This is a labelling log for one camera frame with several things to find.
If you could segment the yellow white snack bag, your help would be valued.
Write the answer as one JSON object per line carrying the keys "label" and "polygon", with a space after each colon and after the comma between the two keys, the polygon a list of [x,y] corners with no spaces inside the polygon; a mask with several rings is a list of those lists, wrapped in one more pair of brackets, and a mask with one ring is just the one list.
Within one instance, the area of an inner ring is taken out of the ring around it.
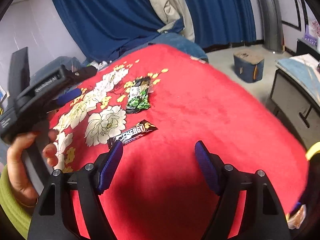
{"label": "yellow white snack bag", "polygon": [[289,213],[286,215],[287,225],[290,230],[299,229],[304,219],[306,218],[306,205],[303,204],[300,206],[298,211],[294,215]]}

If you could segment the green black snack wrapper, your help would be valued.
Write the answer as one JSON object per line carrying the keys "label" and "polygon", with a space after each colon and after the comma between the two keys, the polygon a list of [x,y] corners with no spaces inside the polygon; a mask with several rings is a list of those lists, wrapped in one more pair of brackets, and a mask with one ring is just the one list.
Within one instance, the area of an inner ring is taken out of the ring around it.
{"label": "green black snack wrapper", "polygon": [[133,86],[130,88],[129,96],[126,104],[127,114],[136,114],[150,108],[149,104],[149,87],[151,78],[141,77],[134,80]]}

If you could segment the black energy bar wrapper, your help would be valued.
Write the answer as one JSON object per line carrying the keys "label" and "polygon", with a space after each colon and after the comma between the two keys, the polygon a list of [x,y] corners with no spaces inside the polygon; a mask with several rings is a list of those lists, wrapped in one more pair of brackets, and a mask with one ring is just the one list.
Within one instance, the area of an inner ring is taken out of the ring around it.
{"label": "black energy bar wrapper", "polygon": [[129,144],[143,136],[146,136],[148,133],[156,131],[158,128],[147,120],[142,120],[134,127],[124,131],[120,135],[116,135],[108,139],[107,145],[111,149],[114,143],[119,140],[123,145]]}

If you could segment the yellow rim trash bin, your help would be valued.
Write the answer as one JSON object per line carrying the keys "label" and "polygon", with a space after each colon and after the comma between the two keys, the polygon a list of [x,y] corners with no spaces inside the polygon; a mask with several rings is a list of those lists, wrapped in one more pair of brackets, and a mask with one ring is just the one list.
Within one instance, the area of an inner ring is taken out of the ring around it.
{"label": "yellow rim trash bin", "polygon": [[319,152],[320,152],[320,142],[317,142],[314,145],[312,145],[306,152],[305,157],[307,161],[310,161],[311,158]]}

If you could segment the green left sleeve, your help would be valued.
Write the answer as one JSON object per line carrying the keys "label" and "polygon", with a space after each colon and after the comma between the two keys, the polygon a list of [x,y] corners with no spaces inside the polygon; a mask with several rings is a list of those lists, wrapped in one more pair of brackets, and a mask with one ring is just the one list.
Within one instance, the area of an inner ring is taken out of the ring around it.
{"label": "green left sleeve", "polygon": [[19,153],[10,148],[8,163],[1,174],[1,207],[24,239],[27,239],[31,215],[38,197]]}

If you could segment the stuffed toys pile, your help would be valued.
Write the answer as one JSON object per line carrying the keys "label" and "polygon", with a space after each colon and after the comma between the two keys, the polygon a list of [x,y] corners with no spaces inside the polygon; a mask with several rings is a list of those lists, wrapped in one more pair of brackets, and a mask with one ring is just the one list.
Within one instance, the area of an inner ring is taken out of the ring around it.
{"label": "stuffed toys pile", "polygon": [[100,71],[102,69],[107,68],[111,63],[112,63],[112,61],[102,61],[102,62],[92,61],[87,66],[93,66],[98,71]]}

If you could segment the dark blue curtain left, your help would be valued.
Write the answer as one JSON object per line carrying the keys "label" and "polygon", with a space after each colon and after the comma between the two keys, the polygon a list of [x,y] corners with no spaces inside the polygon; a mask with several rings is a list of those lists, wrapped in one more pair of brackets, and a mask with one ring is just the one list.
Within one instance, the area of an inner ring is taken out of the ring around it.
{"label": "dark blue curtain left", "polygon": [[82,53],[97,62],[113,61],[162,32],[179,33],[181,18],[165,24],[149,0],[52,0]]}

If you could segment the dark blue curtain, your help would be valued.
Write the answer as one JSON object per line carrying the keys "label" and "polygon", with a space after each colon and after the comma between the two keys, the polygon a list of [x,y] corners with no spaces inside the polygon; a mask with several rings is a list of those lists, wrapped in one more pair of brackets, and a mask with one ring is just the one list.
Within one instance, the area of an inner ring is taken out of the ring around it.
{"label": "dark blue curtain", "polygon": [[250,0],[185,0],[202,48],[257,40]]}
{"label": "dark blue curtain", "polygon": [[113,61],[162,32],[179,33],[181,18],[165,24],[149,0],[52,0],[82,53],[97,62]]}

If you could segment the blue storage stool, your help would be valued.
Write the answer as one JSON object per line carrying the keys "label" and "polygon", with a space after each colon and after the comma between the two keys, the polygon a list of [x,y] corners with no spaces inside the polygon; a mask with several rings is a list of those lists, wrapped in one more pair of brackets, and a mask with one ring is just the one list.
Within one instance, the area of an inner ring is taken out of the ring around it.
{"label": "blue storage stool", "polygon": [[234,71],[246,83],[258,82],[263,78],[264,57],[259,53],[243,49],[233,54]]}

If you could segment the blue sofa cover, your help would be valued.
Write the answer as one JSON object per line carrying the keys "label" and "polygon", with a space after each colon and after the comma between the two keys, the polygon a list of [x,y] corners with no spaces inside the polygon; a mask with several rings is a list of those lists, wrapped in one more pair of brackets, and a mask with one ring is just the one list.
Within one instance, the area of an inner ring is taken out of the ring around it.
{"label": "blue sofa cover", "polygon": [[118,57],[118,60],[134,51],[156,44],[171,46],[192,57],[196,57],[207,63],[209,62],[207,54],[198,44],[189,41],[188,39],[177,33],[163,33],[149,42],[146,42],[140,46],[137,46],[136,48],[124,52],[120,55],[120,57]]}

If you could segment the black tv cabinet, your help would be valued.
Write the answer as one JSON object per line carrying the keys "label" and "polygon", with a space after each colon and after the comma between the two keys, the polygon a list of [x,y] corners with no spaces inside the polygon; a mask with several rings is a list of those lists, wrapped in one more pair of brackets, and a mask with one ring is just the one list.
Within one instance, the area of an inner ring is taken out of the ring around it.
{"label": "black tv cabinet", "polygon": [[296,55],[299,56],[299,55],[304,55],[304,54],[310,54],[317,61],[320,60],[320,54],[317,51],[316,46],[311,45],[306,40],[299,38],[297,40]]}

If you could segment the beige curtain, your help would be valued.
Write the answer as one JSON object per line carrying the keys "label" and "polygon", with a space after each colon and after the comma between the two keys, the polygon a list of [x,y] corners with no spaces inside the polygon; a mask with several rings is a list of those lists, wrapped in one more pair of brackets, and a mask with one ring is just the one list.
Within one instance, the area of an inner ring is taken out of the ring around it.
{"label": "beige curtain", "polygon": [[193,20],[185,0],[149,0],[155,13],[164,23],[159,33],[174,31],[191,42],[195,41]]}

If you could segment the purple box on cabinet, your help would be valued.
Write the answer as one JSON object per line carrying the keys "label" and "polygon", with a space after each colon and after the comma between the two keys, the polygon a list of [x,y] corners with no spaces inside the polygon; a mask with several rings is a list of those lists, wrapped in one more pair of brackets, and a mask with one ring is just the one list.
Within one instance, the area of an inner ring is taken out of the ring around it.
{"label": "purple box on cabinet", "polygon": [[314,36],[312,36],[312,35],[310,34],[309,26],[308,26],[308,25],[306,25],[305,34],[304,34],[303,39],[304,39],[306,42],[308,42],[310,45],[317,46],[317,38],[315,38]]}

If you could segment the silver tower air conditioner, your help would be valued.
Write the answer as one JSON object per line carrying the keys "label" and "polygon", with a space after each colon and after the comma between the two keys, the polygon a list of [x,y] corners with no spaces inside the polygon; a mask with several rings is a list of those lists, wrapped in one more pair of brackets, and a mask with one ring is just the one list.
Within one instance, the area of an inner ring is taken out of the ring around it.
{"label": "silver tower air conditioner", "polygon": [[258,0],[263,23],[264,46],[283,53],[283,26],[278,0]]}

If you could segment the dark blue curtain right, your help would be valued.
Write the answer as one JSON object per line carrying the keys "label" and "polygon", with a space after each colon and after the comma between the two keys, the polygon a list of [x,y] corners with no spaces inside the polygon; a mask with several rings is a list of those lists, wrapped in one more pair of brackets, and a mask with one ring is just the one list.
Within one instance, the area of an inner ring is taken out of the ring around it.
{"label": "dark blue curtain right", "polygon": [[257,40],[250,0],[185,0],[202,48]]}

